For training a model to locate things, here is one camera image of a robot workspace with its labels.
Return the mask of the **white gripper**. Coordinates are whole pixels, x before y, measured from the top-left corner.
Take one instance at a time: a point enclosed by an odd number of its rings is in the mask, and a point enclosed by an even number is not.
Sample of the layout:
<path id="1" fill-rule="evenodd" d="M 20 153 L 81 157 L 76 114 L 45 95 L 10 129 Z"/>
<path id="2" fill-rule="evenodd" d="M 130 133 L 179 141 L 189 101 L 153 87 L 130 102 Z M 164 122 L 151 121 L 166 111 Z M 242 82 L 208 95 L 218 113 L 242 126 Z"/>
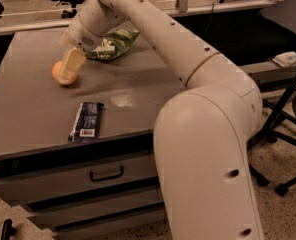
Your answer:
<path id="1" fill-rule="evenodd" d="M 86 60 L 84 51 L 94 50 L 102 39 L 102 36 L 91 33 L 82 23 L 80 15 L 77 14 L 59 39 L 61 45 L 70 48 L 66 50 L 62 59 L 64 68 L 77 73 Z"/>

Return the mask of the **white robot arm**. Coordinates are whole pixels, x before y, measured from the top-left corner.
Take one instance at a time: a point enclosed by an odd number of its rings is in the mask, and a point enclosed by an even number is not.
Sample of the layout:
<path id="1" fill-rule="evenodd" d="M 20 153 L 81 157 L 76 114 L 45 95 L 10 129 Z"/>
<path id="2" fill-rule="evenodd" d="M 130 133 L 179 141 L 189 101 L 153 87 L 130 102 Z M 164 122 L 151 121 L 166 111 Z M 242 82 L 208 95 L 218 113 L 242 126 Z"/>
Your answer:
<path id="1" fill-rule="evenodd" d="M 185 86 L 161 109 L 154 155 L 173 240 L 264 240 L 247 158 L 262 98 L 239 67 L 147 0 L 87 0 L 61 40 L 66 85 L 130 21 Z"/>

